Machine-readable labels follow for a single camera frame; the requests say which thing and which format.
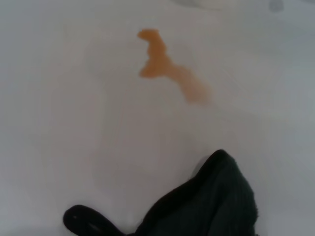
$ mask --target orange stain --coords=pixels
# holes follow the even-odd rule
[[[172,61],[166,54],[167,47],[158,30],[144,29],[138,33],[138,37],[149,43],[147,50],[149,60],[140,71],[141,77],[156,78],[166,76],[178,84],[188,103],[201,105],[209,103],[209,86],[195,77],[191,70]]]

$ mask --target orange liquid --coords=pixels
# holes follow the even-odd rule
[[[210,99],[210,88],[203,84],[188,68],[175,64],[166,54],[167,47],[158,30],[144,29],[138,37],[147,41],[149,60],[140,71],[144,78],[166,76],[176,82],[188,103],[206,105]]]

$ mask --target black fabric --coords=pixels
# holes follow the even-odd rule
[[[195,177],[159,199],[134,236],[254,236],[254,194],[234,159],[212,154]],[[122,236],[97,211],[76,205],[64,225],[79,236]]]

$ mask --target spill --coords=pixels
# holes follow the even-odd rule
[[[167,47],[158,30],[144,29],[138,33],[138,37],[149,43],[149,59],[140,71],[141,77],[153,79],[166,76],[178,84],[187,103],[209,103],[210,87],[200,81],[190,69],[172,61],[166,53]]]

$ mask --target white floor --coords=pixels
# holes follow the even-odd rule
[[[0,2],[0,234],[66,236],[74,204],[132,232],[150,206],[219,148],[252,185],[261,236],[315,232],[315,4],[235,0]],[[185,103],[138,77],[157,28],[212,87]]]

